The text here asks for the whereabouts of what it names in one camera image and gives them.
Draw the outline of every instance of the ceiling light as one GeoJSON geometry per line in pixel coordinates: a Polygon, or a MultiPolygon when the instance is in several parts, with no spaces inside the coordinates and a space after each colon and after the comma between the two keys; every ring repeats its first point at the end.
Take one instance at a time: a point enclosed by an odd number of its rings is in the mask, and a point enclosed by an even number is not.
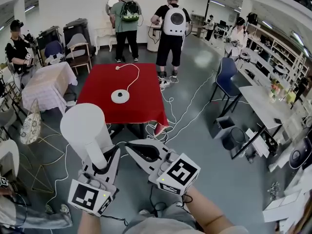
{"type": "Polygon", "coordinates": [[[29,7],[27,10],[25,10],[25,13],[26,13],[27,11],[30,11],[30,10],[33,9],[33,8],[35,8],[35,6],[29,7]]]}
{"type": "Polygon", "coordinates": [[[262,21],[266,26],[268,26],[270,29],[273,29],[272,26],[270,26],[269,24],[267,24],[265,21],[262,21]]]}
{"type": "Polygon", "coordinates": [[[304,53],[306,54],[307,57],[309,57],[309,52],[306,48],[303,48],[304,53]]]}
{"type": "Polygon", "coordinates": [[[296,33],[296,32],[293,32],[292,35],[297,39],[297,41],[302,45],[304,46],[300,36],[296,33]]]}
{"type": "Polygon", "coordinates": [[[216,1],[210,0],[210,2],[214,2],[214,3],[216,3],[216,4],[219,4],[219,5],[223,6],[223,7],[225,7],[225,5],[223,5],[223,4],[221,4],[221,3],[218,3],[218,2],[216,2],[216,1]]]}

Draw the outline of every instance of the gray floor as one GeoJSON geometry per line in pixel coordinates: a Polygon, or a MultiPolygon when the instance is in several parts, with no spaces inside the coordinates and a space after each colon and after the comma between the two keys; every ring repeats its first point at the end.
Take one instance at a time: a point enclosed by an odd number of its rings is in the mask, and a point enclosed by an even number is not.
{"type": "MultiPolygon", "coordinates": [[[[129,50],[126,48],[125,56],[128,60],[132,60],[129,50]]],[[[115,54],[109,53],[107,49],[100,50],[99,54],[94,58],[94,64],[112,63],[115,54]]],[[[181,67],[179,69],[179,83],[172,84],[163,92],[168,99],[174,97],[173,112],[177,119],[180,119],[189,105],[197,88],[212,74],[213,70],[217,70],[221,56],[215,52],[215,49],[207,46],[194,36],[186,39],[182,57],[181,67]]],[[[139,61],[152,62],[156,60],[156,54],[146,50],[146,46],[139,48],[139,61]]],[[[168,62],[168,72],[170,73],[171,64],[168,62]]],[[[79,71],[78,86],[74,90],[79,94],[83,83],[87,78],[86,69],[79,71]]],[[[197,93],[191,107],[176,129],[170,133],[169,137],[177,134],[179,129],[188,124],[209,101],[214,89],[215,75],[207,82],[197,93]]],[[[243,86],[248,85],[247,81],[237,76],[237,82],[243,86]]],[[[215,98],[222,98],[222,93],[218,90],[215,98]]],[[[170,113],[170,105],[164,103],[167,117],[171,121],[173,117],[170,113]]],[[[216,101],[208,104],[200,116],[193,121],[188,128],[181,131],[180,134],[168,143],[169,148],[175,149],[178,153],[186,153],[194,162],[201,167],[200,175],[195,182],[195,186],[209,199],[215,202],[226,214],[226,216],[237,225],[244,225],[251,234],[271,234],[274,233],[274,223],[263,223],[262,210],[269,202],[267,190],[271,183],[279,179],[281,187],[284,186],[284,170],[277,170],[270,174],[267,169],[266,160],[256,158],[253,164],[250,164],[246,158],[238,158],[231,160],[229,151],[223,148],[220,139],[212,139],[209,130],[212,128],[214,119],[220,114],[224,105],[224,101],[216,101]]],[[[46,111],[42,114],[45,123],[59,131],[59,123],[61,113],[58,109],[46,111]]],[[[257,129],[259,119],[253,114],[249,105],[239,103],[235,112],[231,114],[232,119],[243,130],[248,127],[254,131],[257,129]]],[[[15,130],[10,129],[10,133],[16,136],[15,130]]],[[[41,136],[52,134],[50,130],[43,128],[41,136]]],[[[18,142],[20,151],[31,157],[25,146],[18,142]]],[[[113,139],[113,143],[119,141],[129,141],[135,139],[128,130],[124,130],[113,139]]],[[[49,141],[65,151],[66,141],[61,136],[52,136],[49,141]]],[[[49,162],[59,156],[53,148],[47,144],[34,144],[31,146],[35,155],[49,162]]],[[[23,164],[27,164],[26,160],[21,158],[23,164]]],[[[66,203],[69,187],[72,178],[77,177],[77,172],[81,168],[81,160],[77,154],[68,148],[67,168],[69,178],[65,181],[57,183],[58,195],[51,202],[51,206],[58,211],[61,203],[66,203]]],[[[46,168],[50,181],[66,176],[64,167],[64,158],[58,163],[46,168]]],[[[30,185],[30,177],[24,172],[23,168],[19,172],[20,177],[30,185]]],[[[135,214],[145,208],[151,209],[149,203],[149,194],[151,186],[147,184],[147,176],[140,170],[135,162],[126,156],[120,161],[119,173],[116,179],[116,186],[120,189],[115,201],[106,211],[107,215],[118,218],[126,218],[130,221],[135,214]]],[[[45,202],[52,195],[42,193],[30,193],[33,208],[43,211],[45,202]]],[[[168,203],[175,201],[175,198],[159,190],[155,190],[153,194],[153,202],[166,201],[168,203]]],[[[70,207],[74,226],[64,230],[53,230],[53,233],[77,233],[80,222],[81,211],[70,207]]],[[[124,225],[120,221],[112,219],[101,219],[102,233],[119,234],[124,229],[124,225]]],[[[26,230],[26,233],[50,233],[49,230],[26,230]]]]}

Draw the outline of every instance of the person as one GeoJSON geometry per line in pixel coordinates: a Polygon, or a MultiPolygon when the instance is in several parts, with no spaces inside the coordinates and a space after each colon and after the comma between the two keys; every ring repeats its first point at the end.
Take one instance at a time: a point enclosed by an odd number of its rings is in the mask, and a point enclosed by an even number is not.
{"type": "Polygon", "coordinates": [[[126,2],[130,0],[119,0],[119,2],[115,3],[110,12],[110,21],[112,23],[113,28],[115,28],[116,38],[117,38],[117,49],[116,49],[116,58],[115,61],[117,63],[121,62],[123,58],[122,52],[126,42],[131,47],[132,57],[134,61],[138,61],[138,47],[137,47],[137,22],[132,21],[127,22],[123,21],[121,18],[121,11],[126,2]]]}
{"type": "Polygon", "coordinates": [[[214,21],[213,15],[210,15],[209,17],[210,17],[210,22],[207,22],[207,24],[206,24],[207,35],[206,35],[205,39],[207,41],[210,41],[211,36],[213,34],[213,31],[214,31],[214,26],[215,26],[215,21],[214,21]]]}
{"type": "Polygon", "coordinates": [[[229,30],[229,34],[226,37],[225,53],[224,57],[237,60],[241,51],[246,48],[248,33],[245,31],[245,20],[239,17],[236,21],[236,27],[232,27],[229,30]]]}
{"type": "MultiPolygon", "coordinates": [[[[179,0],[167,0],[168,5],[163,5],[159,7],[155,12],[155,14],[152,16],[151,22],[155,25],[158,25],[160,22],[159,19],[162,18],[162,20],[164,20],[166,13],[170,10],[169,5],[171,5],[173,8],[178,8],[179,7],[179,5],[177,4],[178,2],[179,0]]],[[[183,12],[185,13],[186,21],[190,22],[191,19],[186,9],[183,8],[183,12]]],[[[171,50],[173,56],[172,65],[174,69],[172,71],[172,77],[176,78],[177,70],[178,67],[180,66],[182,44],[183,44],[183,36],[169,36],[166,35],[163,30],[161,31],[156,65],[160,66],[159,77],[162,80],[162,83],[164,84],[166,83],[165,66],[167,64],[169,52],[171,50]]]]}
{"type": "Polygon", "coordinates": [[[5,52],[9,63],[14,66],[13,78],[19,90],[24,88],[33,74],[36,72],[36,67],[33,63],[33,58],[28,52],[30,43],[25,39],[26,36],[21,35],[20,28],[23,26],[19,20],[14,20],[10,25],[11,39],[7,43],[5,52]]]}
{"type": "Polygon", "coordinates": [[[299,98],[303,94],[303,92],[310,87],[311,80],[312,80],[312,76],[303,77],[300,80],[300,82],[298,84],[298,87],[296,87],[295,90],[294,90],[295,92],[297,92],[296,99],[294,100],[295,102],[297,100],[299,100],[299,98]]]}
{"type": "MultiPolygon", "coordinates": [[[[181,206],[181,202],[169,206],[163,211],[161,218],[155,217],[147,210],[140,211],[123,231],[123,234],[248,234],[242,226],[234,226],[223,212],[194,186],[184,196],[189,210],[181,206]],[[196,228],[196,221],[203,232],[196,228]]],[[[101,225],[98,217],[82,213],[78,234],[100,234],[101,225]]]]}
{"type": "Polygon", "coordinates": [[[26,229],[62,229],[73,225],[69,208],[62,204],[59,214],[40,213],[9,200],[14,196],[8,188],[0,188],[0,223],[26,229]]]}
{"type": "MultiPolygon", "coordinates": [[[[265,39],[265,44],[264,44],[267,48],[271,49],[271,42],[270,39],[266,38],[265,39]]],[[[266,52],[264,49],[262,49],[261,53],[259,54],[259,56],[261,56],[265,61],[268,61],[270,58],[270,54],[268,52],[266,52]]]]}

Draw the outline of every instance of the green t-shirt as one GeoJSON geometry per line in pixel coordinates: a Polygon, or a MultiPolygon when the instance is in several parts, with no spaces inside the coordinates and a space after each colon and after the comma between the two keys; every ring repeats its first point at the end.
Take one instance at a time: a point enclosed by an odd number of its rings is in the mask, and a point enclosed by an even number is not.
{"type": "Polygon", "coordinates": [[[115,15],[115,32],[137,30],[138,21],[126,22],[121,20],[120,13],[123,5],[124,2],[120,1],[115,3],[111,9],[111,14],[115,15]]]}

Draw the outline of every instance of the white wall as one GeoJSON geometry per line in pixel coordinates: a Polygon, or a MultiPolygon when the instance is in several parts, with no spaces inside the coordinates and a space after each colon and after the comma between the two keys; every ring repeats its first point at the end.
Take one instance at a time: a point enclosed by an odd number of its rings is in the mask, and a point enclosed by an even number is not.
{"type": "Polygon", "coordinates": [[[220,20],[222,20],[225,21],[227,25],[234,25],[238,13],[228,7],[223,7],[216,3],[210,2],[207,13],[207,19],[209,18],[210,15],[214,16],[214,21],[216,23],[220,23],[220,20]],[[233,21],[229,21],[230,16],[234,18],[233,21]]]}
{"type": "MultiPolygon", "coordinates": [[[[39,0],[41,28],[47,29],[58,25],[61,29],[65,24],[78,18],[87,18],[91,41],[94,42],[93,29],[100,28],[109,22],[105,12],[108,0],[39,0]]],[[[137,41],[147,42],[150,18],[157,8],[166,3],[166,0],[136,0],[141,8],[144,23],[138,29],[137,41]]],[[[108,37],[101,40],[101,45],[108,44],[108,37]]]]}
{"type": "MultiPolygon", "coordinates": [[[[189,14],[194,13],[197,15],[204,16],[207,7],[207,1],[208,0],[179,0],[179,4],[183,8],[185,8],[189,12],[189,14]]],[[[237,12],[228,7],[222,7],[218,4],[210,2],[207,13],[207,19],[209,19],[209,15],[213,15],[214,21],[217,23],[220,23],[220,20],[222,20],[225,21],[227,25],[234,25],[237,12]],[[233,15],[234,18],[233,21],[229,21],[230,15],[233,15]]]]}
{"type": "Polygon", "coordinates": [[[189,14],[205,16],[208,0],[179,0],[179,5],[185,8],[189,14]]]}
{"type": "MultiPolygon", "coordinates": [[[[39,9],[38,7],[26,13],[26,22],[29,32],[37,37],[42,30],[39,25],[39,9]]],[[[5,47],[11,37],[10,26],[6,26],[0,31],[0,63],[5,62],[5,47]]]]}

